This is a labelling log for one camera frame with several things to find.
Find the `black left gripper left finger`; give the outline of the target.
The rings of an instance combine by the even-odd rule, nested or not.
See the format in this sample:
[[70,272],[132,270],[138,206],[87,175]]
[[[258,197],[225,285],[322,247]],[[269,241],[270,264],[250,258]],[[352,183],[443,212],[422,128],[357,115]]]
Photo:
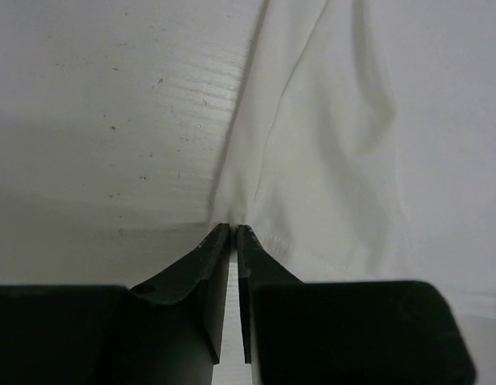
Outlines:
[[131,288],[129,384],[210,384],[221,355],[229,227],[216,225],[184,257]]

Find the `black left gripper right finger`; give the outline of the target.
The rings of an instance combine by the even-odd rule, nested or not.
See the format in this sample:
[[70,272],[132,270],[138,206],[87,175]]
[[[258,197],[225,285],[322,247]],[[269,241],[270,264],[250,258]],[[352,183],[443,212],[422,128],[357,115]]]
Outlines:
[[254,337],[252,297],[256,288],[273,284],[303,284],[303,282],[265,251],[255,232],[248,225],[239,225],[236,229],[236,250],[243,353],[245,363],[251,364]]

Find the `white tank top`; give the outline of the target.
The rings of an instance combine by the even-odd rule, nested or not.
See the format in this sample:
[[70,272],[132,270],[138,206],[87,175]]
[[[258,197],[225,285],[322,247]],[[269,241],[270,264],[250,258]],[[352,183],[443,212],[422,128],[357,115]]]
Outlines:
[[496,314],[496,1],[270,1],[211,219]]

